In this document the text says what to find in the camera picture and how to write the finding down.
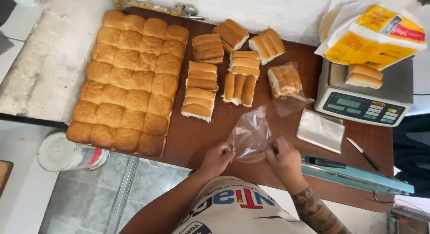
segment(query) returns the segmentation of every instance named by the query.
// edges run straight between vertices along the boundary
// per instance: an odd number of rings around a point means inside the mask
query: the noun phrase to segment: person
[[[290,233],[351,232],[310,189],[301,173],[301,156],[284,138],[265,151],[273,174],[291,195],[301,221],[283,210],[255,184],[219,176],[233,161],[225,143],[210,149],[201,167],[177,186],[145,205],[120,234],[133,233]]]

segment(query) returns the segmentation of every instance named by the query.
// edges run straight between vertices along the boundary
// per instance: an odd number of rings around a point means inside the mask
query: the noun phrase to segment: left hand
[[[227,168],[227,165],[233,162],[234,155],[236,155],[234,151],[223,153],[222,148],[224,146],[226,146],[226,143],[220,143],[216,147],[209,149],[198,172],[211,179],[219,176]]]

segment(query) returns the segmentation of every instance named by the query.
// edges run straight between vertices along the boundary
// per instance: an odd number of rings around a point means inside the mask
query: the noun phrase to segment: right hand
[[[297,149],[283,137],[270,140],[271,144],[266,149],[266,159],[273,174],[281,181],[290,194],[303,191],[307,188],[307,182],[301,173],[301,156]],[[278,153],[273,152],[273,144],[277,146]]]

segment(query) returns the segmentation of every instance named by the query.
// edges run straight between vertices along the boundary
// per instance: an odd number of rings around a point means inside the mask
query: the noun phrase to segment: wooden table
[[[191,39],[200,34],[210,34],[216,26],[183,17],[173,17],[164,13],[148,11],[140,8],[129,7],[124,10],[126,14],[137,14],[144,18],[158,17],[169,24],[179,24],[190,30],[187,50],[184,63],[181,69],[178,91],[175,97],[175,105],[171,116],[169,134],[164,155],[153,160],[174,164],[178,166],[197,169],[203,160],[207,150],[219,142],[226,141],[232,129],[236,125],[243,113],[267,104],[267,119],[274,136],[284,136],[288,141],[303,154],[322,157],[343,162],[349,166],[373,171],[372,166],[345,138],[342,141],[342,154],[334,154],[328,150],[317,147],[313,144],[299,140],[295,137],[300,122],[302,111],[281,118],[274,110],[271,103],[271,95],[267,77],[269,66],[283,65],[290,61],[298,63],[304,94],[306,97],[316,98],[318,80],[321,73],[322,57],[315,55],[316,47],[283,41],[286,52],[267,63],[260,66],[260,77],[255,87],[254,102],[252,108],[242,105],[235,106],[232,103],[225,104],[221,95],[224,90],[224,78],[229,67],[229,58],[226,54],[223,63],[218,65],[218,85],[219,91],[216,94],[215,109],[212,121],[207,123],[195,117],[185,117],[181,115],[181,106],[185,97],[185,80],[188,72],[188,62],[193,61],[193,49]],[[241,50],[249,50],[248,43],[245,43]],[[389,127],[373,126],[353,121],[344,121],[344,137],[352,138],[360,145],[366,153],[381,166],[381,173],[388,177],[393,176],[393,139],[392,129]],[[258,183],[270,187],[284,189],[279,180],[272,174],[265,160],[246,164],[234,161],[223,172],[223,175],[235,176],[248,182]],[[368,191],[359,190],[345,185],[305,176],[309,185],[318,193],[320,198],[341,204],[355,206],[376,212],[385,212],[391,209],[391,204],[379,204],[373,194]],[[381,201],[393,201],[393,195],[378,196]]]

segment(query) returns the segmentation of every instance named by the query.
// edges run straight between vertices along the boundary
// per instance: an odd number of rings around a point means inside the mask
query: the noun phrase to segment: stack of buns
[[[196,87],[216,92],[218,90],[216,66],[207,63],[188,63],[188,78],[185,82],[188,87]]]
[[[218,90],[216,70],[212,64],[189,62],[182,115],[211,122]]]
[[[259,67],[257,51],[233,51],[230,54],[230,72],[225,76],[223,101],[251,107],[255,83],[260,76]]]
[[[379,70],[359,64],[352,64],[348,67],[346,84],[359,87],[370,87],[379,89],[382,86],[384,74]]]
[[[274,98],[294,96],[302,89],[300,76],[292,63],[271,67],[267,71],[267,76]]]
[[[219,34],[203,34],[191,40],[194,61],[218,65],[222,63],[224,50]]]
[[[158,18],[106,12],[67,139],[161,156],[188,35]]]
[[[220,35],[222,47],[228,53],[239,50],[249,38],[248,32],[231,19],[220,23],[212,32]]]
[[[281,38],[271,28],[252,37],[249,40],[249,48],[258,51],[260,62],[263,66],[285,52],[285,46]]]

